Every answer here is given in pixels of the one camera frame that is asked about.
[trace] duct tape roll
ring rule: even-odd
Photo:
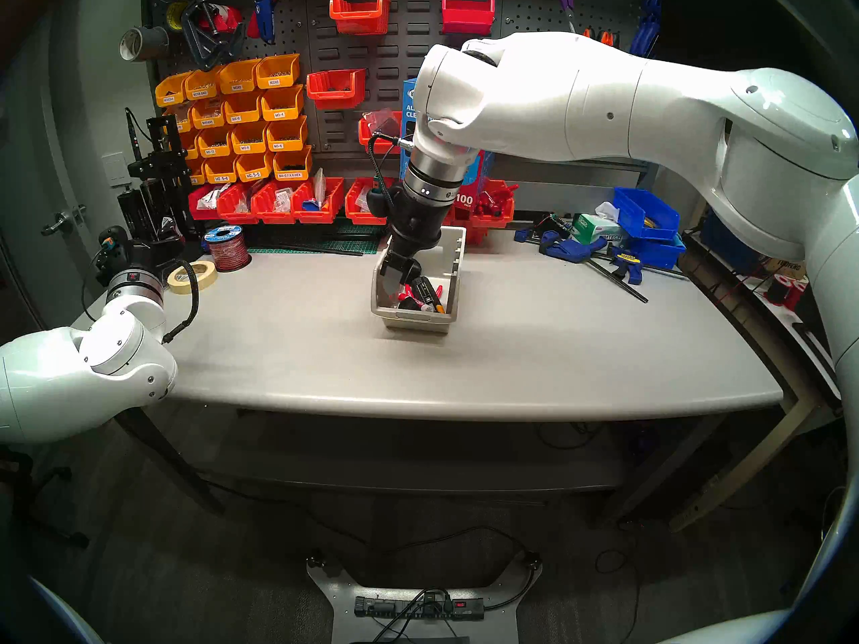
[[[197,275],[197,285],[200,290],[208,288],[215,282],[217,270],[215,264],[210,260],[195,260],[191,263],[191,267],[194,269],[194,274]],[[167,283],[170,290],[178,296],[188,296],[191,293],[191,278],[184,267],[177,267],[170,272]]]

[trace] pegboard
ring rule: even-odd
[[[153,23],[164,22],[170,0],[151,0]],[[245,20],[253,12],[253,0],[211,0],[241,10]],[[373,2],[375,0],[346,0]],[[620,47],[629,44],[638,29],[642,0],[575,0],[575,28],[587,25],[620,34]],[[460,48],[473,34],[442,34],[442,0],[391,0],[388,33],[379,36],[339,34],[328,15],[329,0],[280,0],[275,12],[276,42],[267,46],[247,39],[243,59],[297,52],[301,56],[301,80],[307,73],[329,69],[366,69],[364,102],[353,110],[317,111],[313,101],[304,103],[307,141],[316,153],[360,155],[357,123],[362,113],[381,108],[399,110],[403,81],[413,78],[423,57],[435,44]],[[567,16],[557,0],[496,0],[491,38],[515,32],[569,31]],[[158,62],[161,78],[194,69],[190,54],[180,41],[178,53]]]

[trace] floor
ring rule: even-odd
[[[201,442],[200,429],[189,422],[200,412],[168,401],[150,414],[183,450]],[[246,424],[247,417],[233,423]],[[592,528],[602,493],[491,500],[241,489],[298,500],[376,549],[477,524],[511,532],[545,563],[518,612],[526,643],[618,644],[632,623],[639,575],[638,621],[628,640],[635,644],[789,605],[819,544],[825,495],[839,483],[839,442],[837,425],[794,440],[729,507],[679,534],[647,520],[646,508],[639,513],[645,519],[625,531]],[[3,527],[0,560],[10,581],[0,592],[0,620],[12,632],[52,627],[38,604],[21,607],[29,600],[21,584],[29,572],[113,644],[322,644],[330,641],[332,612],[305,573],[312,549],[338,557],[370,586],[482,586],[513,552],[509,541],[480,532],[374,554],[290,506],[230,495],[224,497],[228,514],[216,517],[175,489],[114,423],[42,447],[36,458],[43,469],[74,471],[71,483],[49,485],[36,512],[85,532],[91,544],[68,549]],[[7,501],[0,495],[0,516],[8,515]],[[609,548],[630,552],[632,561],[601,575],[595,558]],[[604,557],[603,569],[619,560]]]

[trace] tissue box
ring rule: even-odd
[[[603,219],[596,214],[581,214],[573,224],[573,237],[582,244],[590,244],[600,237],[618,247],[629,235],[616,221]]]

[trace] workbench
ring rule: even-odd
[[[758,356],[688,279],[646,271],[638,287],[649,298],[645,304],[586,264],[549,259],[536,245],[514,242],[511,231],[497,231],[466,250],[459,316],[450,333],[440,335],[388,329],[370,313],[377,261],[259,253],[243,270],[220,274],[201,291],[196,319],[170,344],[179,375],[169,398],[279,411],[299,420],[324,416],[341,431],[353,421],[361,431],[353,434],[364,436],[373,434],[369,418],[384,418],[380,429],[408,418],[440,421],[448,446],[456,444],[448,432],[457,421],[471,429],[474,421],[528,428],[521,423],[703,417],[659,471],[637,475],[616,493],[610,517],[652,493],[726,413],[782,400],[782,388]],[[190,296],[166,292],[167,326],[187,317],[190,305]],[[142,434],[140,428],[133,433]],[[491,452],[491,445],[484,448]],[[557,451],[542,452],[558,461]],[[563,463],[575,464],[561,454]],[[360,457],[340,454],[333,463],[349,466],[349,459]],[[504,489],[619,485],[565,483],[570,473],[557,464],[547,482],[532,474],[543,461],[531,459],[522,454],[528,466],[517,482],[511,456]],[[599,454],[592,462],[600,465]],[[342,470],[326,484],[379,486],[362,483],[357,473],[350,483],[350,472]],[[469,477],[477,481],[474,489],[490,489],[479,476],[484,468],[459,471],[461,490],[469,490]],[[321,483],[307,476],[284,481]]]

